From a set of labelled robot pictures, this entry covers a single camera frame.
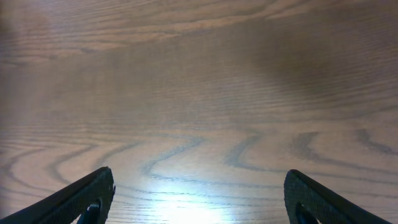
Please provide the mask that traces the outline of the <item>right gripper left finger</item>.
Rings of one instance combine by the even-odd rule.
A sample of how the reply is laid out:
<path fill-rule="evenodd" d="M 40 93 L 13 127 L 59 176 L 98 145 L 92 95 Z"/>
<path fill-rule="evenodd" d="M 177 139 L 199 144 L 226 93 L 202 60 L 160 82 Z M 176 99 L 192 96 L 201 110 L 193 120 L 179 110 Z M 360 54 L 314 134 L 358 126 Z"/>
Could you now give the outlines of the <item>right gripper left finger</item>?
<path fill-rule="evenodd" d="M 1 219 L 1 224 L 101 223 L 116 191 L 109 167 L 101 167 L 43 200 Z"/>

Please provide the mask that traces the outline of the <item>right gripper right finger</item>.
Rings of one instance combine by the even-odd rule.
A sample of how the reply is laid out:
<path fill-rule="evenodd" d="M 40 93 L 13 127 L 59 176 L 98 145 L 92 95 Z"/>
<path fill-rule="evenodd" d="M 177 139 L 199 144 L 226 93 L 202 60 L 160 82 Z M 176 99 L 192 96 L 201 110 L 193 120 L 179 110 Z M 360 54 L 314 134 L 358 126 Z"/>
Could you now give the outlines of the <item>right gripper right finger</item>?
<path fill-rule="evenodd" d="M 284 202 L 290 224 L 391 224 L 295 169 L 285 176 Z"/>

